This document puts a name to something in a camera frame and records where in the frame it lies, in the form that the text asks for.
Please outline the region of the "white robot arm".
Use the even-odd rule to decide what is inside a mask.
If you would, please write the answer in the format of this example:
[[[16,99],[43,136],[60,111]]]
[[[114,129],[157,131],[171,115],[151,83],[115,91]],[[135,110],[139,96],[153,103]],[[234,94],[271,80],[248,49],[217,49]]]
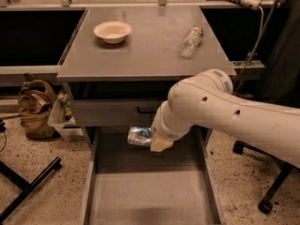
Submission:
[[[219,69],[172,86],[157,109],[150,150],[172,147],[193,126],[221,131],[300,167],[300,110],[234,96],[230,77]]]

